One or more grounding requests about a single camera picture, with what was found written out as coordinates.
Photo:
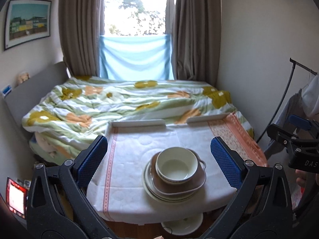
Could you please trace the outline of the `person's right hand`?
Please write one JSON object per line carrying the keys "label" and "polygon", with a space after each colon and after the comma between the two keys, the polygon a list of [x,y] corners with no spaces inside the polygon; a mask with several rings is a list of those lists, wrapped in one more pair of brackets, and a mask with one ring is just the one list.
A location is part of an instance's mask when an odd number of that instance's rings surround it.
{"label": "person's right hand", "polygon": [[296,174],[296,183],[300,187],[304,188],[307,182],[307,172],[296,169],[295,174]]}

